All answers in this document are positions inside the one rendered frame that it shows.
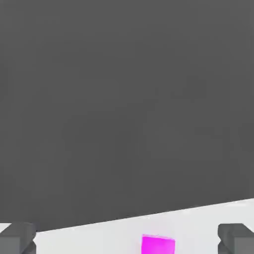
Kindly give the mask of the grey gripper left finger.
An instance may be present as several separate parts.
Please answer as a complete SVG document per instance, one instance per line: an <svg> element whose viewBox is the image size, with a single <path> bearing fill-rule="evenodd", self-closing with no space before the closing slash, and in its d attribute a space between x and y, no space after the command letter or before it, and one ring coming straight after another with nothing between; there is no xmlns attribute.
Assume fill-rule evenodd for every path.
<svg viewBox="0 0 254 254"><path fill-rule="evenodd" d="M35 237L34 224L12 223L0 232L0 254L36 254Z"/></svg>

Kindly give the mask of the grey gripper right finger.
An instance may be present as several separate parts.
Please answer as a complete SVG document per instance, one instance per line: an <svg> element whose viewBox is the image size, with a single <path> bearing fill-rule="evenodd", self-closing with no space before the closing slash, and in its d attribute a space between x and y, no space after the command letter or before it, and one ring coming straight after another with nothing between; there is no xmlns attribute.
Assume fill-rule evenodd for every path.
<svg viewBox="0 0 254 254"><path fill-rule="evenodd" d="M254 254L254 232L242 223L219 224L218 254Z"/></svg>

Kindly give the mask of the small magenta cube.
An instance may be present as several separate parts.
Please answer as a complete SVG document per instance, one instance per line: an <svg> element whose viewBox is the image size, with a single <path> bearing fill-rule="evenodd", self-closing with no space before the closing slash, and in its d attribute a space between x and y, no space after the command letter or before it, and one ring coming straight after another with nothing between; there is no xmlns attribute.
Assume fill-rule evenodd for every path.
<svg viewBox="0 0 254 254"><path fill-rule="evenodd" d="M142 235L141 254L175 254L175 246L174 239Z"/></svg>

